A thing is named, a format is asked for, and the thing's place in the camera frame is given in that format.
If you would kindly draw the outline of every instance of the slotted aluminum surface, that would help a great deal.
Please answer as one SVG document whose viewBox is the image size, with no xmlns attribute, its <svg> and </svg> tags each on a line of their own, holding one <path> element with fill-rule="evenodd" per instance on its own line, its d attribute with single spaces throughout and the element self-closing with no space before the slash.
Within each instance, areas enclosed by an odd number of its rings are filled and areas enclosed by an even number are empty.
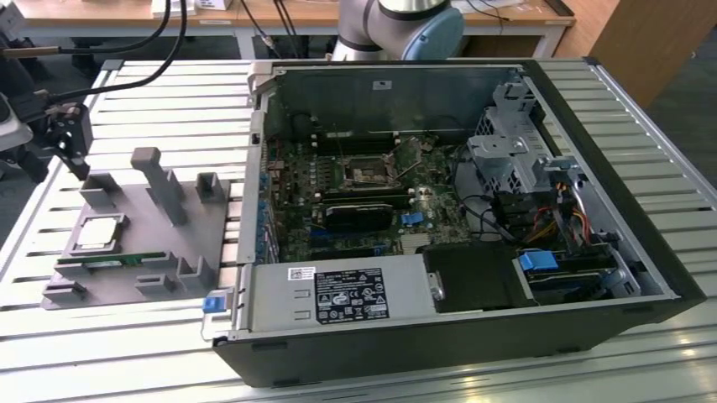
<svg viewBox="0 0 717 403">
<path fill-rule="evenodd" d="M 0 401 L 620 401 L 707 400 L 717 391 L 717 212 L 712 189 L 644 121 L 600 69 L 540 62 L 619 176 L 694 275 L 707 301 L 667 322 L 631 329 L 586 353 L 257 390 L 198 336 L 200 303 L 166 301 L 44 311 L 40 291 L 82 204 L 78 182 L 52 163 L 0 261 Z M 96 85 L 146 76 L 126 62 Z M 246 146 L 246 68 L 240 60 L 178 61 L 137 89 L 88 100 L 89 163 L 121 183 L 136 146 L 156 146 L 180 180 L 204 170 L 232 181 L 221 285 L 230 285 Z M 555 143 L 567 145 L 548 125 Z"/>
</svg>

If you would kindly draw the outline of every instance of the white table leg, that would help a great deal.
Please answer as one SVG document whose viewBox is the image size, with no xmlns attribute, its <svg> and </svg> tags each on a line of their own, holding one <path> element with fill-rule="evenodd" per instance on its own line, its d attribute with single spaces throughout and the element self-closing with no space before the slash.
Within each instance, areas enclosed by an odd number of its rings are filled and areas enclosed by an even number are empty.
<svg viewBox="0 0 717 403">
<path fill-rule="evenodd" d="M 558 43 L 560 42 L 562 33 L 564 32 L 563 26 L 554 26 L 546 30 L 546 33 L 539 38 L 538 46 L 535 46 L 535 51 L 532 57 L 535 58 L 547 58 L 552 57 Z"/>
<path fill-rule="evenodd" d="M 242 60 L 256 59 L 253 52 L 253 31 L 248 29 L 236 29 L 233 31 L 236 37 L 236 45 L 238 46 L 238 55 Z"/>
</svg>

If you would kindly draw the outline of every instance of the power supply label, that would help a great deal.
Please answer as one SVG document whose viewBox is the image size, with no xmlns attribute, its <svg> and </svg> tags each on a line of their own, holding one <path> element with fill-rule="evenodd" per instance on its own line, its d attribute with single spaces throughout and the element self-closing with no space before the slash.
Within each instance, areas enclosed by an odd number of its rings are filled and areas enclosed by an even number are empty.
<svg viewBox="0 0 717 403">
<path fill-rule="evenodd" d="M 388 318 L 380 268 L 315 273 L 313 286 L 321 325 Z"/>
</svg>

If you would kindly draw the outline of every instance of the blue latch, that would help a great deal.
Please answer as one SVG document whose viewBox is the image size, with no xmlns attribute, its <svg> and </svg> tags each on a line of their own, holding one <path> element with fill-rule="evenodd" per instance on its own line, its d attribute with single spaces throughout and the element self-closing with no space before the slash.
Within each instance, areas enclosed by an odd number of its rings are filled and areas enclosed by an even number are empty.
<svg viewBox="0 0 717 403">
<path fill-rule="evenodd" d="M 419 222 L 423 222 L 423 213 L 421 212 L 413 212 L 411 214 L 403 214 L 400 216 L 400 223 L 403 225 L 413 225 Z"/>
<path fill-rule="evenodd" d="M 558 262 L 552 252 L 548 250 L 527 250 L 518 257 L 518 262 L 523 271 L 527 270 L 556 270 Z"/>
<path fill-rule="evenodd" d="M 204 298 L 204 305 L 201 306 L 204 313 L 220 313 L 225 311 L 225 297 L 224 296 L 208 296 Z"/>
</svg>

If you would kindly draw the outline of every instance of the motherboard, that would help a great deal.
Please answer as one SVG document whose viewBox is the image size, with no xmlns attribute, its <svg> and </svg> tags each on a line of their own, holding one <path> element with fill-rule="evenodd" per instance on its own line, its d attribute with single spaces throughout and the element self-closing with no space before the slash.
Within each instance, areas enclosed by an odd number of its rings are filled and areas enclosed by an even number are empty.
<svg viewBox="0 0 717 403">
<path fill-rule="evenodd" d="M 413 254 L 469 240 L 451 185 L 456 149 L 431 133 L 323 133 L 269 143 L 279 260 Z"/>
</svg>

